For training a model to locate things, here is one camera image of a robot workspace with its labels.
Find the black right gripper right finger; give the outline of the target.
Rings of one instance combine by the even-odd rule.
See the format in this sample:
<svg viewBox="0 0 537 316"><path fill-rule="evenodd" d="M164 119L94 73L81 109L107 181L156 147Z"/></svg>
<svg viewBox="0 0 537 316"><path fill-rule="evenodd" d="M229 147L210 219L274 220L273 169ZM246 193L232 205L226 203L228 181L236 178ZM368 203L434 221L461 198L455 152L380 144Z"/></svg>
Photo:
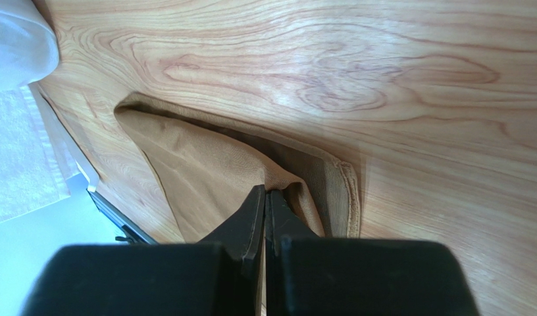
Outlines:
<svg viewBox="0 0 537 316"><path fill-rule="evenodd" d="M266 291L269 315L319 315L318 236L291 210L284 194L265 201Z"/></svg>

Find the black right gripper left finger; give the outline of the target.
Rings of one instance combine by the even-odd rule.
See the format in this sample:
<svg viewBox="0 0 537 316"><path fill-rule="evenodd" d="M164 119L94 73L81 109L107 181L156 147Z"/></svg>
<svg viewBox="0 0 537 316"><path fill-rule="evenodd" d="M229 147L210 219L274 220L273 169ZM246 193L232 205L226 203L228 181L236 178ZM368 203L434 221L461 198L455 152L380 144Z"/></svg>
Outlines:
<svg viewBox="0 0 537 316"><path fill-rule="evenodd" d="M260 315L265 227L263 185L254 186L238 210L199 242L220 246L215 315Z"/></svg>

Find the brown cloth napkin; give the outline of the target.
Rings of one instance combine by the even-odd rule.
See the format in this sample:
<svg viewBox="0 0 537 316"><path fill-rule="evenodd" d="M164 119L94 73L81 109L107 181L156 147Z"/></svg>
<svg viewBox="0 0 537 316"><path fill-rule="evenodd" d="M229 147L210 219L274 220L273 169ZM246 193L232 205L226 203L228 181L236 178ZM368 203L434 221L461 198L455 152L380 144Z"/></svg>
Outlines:
<svg viewBox="0 0 537 316"><path fill-rule="evenodd" d="M150 166L187 242L233 215L257 185L281 190L319 236L360 233L357 173L323 149L141 93L123 99L114 116Z"/></svg>

